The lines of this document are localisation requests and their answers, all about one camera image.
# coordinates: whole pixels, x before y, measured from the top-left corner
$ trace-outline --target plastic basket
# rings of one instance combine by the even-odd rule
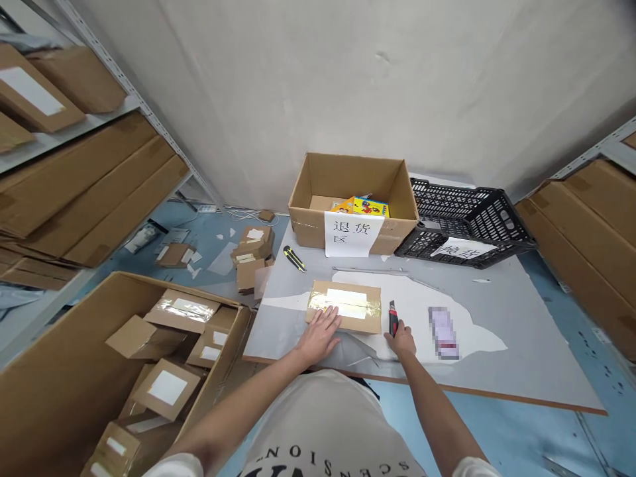
[[[399,246],[396,256],[484,269],[510,256],[537,248],[537,241],[502,189],[464,189],[420,179],[411,179],[411,186],[419,222]],[[445,253],[431,256],[449,237],[473,240],[496,248],[472,258]]]

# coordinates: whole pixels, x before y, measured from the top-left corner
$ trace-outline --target large cardboard box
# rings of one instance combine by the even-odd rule
[[[42,159],[3,174],[0,231],[27,237],[155,134],[141,114],[131,113]]]
[[[181,434],[212,408],[223,380],[242,354],[251,310],[201,290],[116,272],[0,374],[0,475],[80,473],[144,366],[141,360],[113,352],[105,341],[132,315],[150,311],[167,289],[237,310],[227,341]]]
[[[30,131],[54,133],[86,116],[9,44],[0,44],[0,107]]]
[[[36,52],[26,58],[84,113],[110,113],[126,99],[126,91],[86,46]]]
[[[539,242],[539,251],[572,289],[590,317],[629,360],[636,360],[636,310],[603,278],[530,200],[519,215]]]
[[[307,305],[307,323],[320,309],[338,307],[340,329],[367,335],[382,332],[380,288],[314,280]]]
[[[53,257],[64,256],[173,155],[165,139],[151,138],[21,244]]]
[[[188,171],[179,156],[172,156],[65,253],[64,259],[91,268],[98,266],[170,195]]]
[[[565,186],[636,247],[636,179],[597,159],[565,179]]]
[[[291,227],[298,244],[324,248],[325,211],[335,199],[343,202],[368,193],[388,203],[391,213],[370,252],[391,255],[418,218],[405,161],[308,152],[290,199]]]
[[[636,307],[636,248],[562,182],[548,183],[530,200],[609,284]]]
[[[8,116],[0,113],[0,154],[35,140],[35,136]]]

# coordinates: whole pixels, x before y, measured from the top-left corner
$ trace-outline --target taped package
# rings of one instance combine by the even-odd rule
[[[341,330],[367,335],[382,332],[382,301],[380,288],[315,280],[309,294],[306,321],[309,323],[319,309],[339,308],[343,317]]]
[[[166,290],[157,304],[144,317],[144,321],[157,325],[202,333],[221,304],[188,295],[182,291]]]

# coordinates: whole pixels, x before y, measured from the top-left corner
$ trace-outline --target blue floor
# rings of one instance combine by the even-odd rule
[[[169,228],[180,226],[193,217],[194,212],[184,204],[169,202],[161,206],[152,218]],[[274,227],[274,250],[278,250],[288,224],[288,218],[280,219],[280,223]],[[196,246],[203,255],[196,264],[196,268],[202,267],[202,271],[194,280],[186,270],[167,270],[154,265],[153,250],[159,243],[157,240],[134,256],[126,250],[120,250],[100,267],[82,294],[94,288],[113,270],[124,270],[236,299],[236,271],[232,269],[226,276],[220,276],[206,268],[228,241],[238,243],[247,225],[259,224],[251,219],[231,221],[230,217],[217,213],[201,214],[196,220],[181,225],[191,230],[185,241]],[[230,228],[236,231],[232,238],[229,237]],[[219,240],[217,234],[222,234],[223,239]],[[447,395],[491,463],[504,476],[552,476],[543,466],[542,456],[547,455],[581,477],[606,476],[601,462],[636,477],[636,454],[633,452],[636,443],[636,391],[607,345],[593,334],[585,314],[569,295],[562,292],[538,254],[526,254],[519,259],[605,405],[609,417],[577,415],[563,409],[467,394],[449,392]],[[245,297],[238,299],[253,304]],[[380,395],[389,423],[402,434],[413,455],[429,475],[438,476],[430,448],[417,421],[409,388],[387,382],[369,382]],[[240,472],[252,433],[221,475],[236,477]]]

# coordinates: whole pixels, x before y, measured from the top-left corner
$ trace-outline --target stack of cardboard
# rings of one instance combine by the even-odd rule
[[[563,182],[546,183],[517,210],[559,278],[636,361],[634,177],[599,159]]]

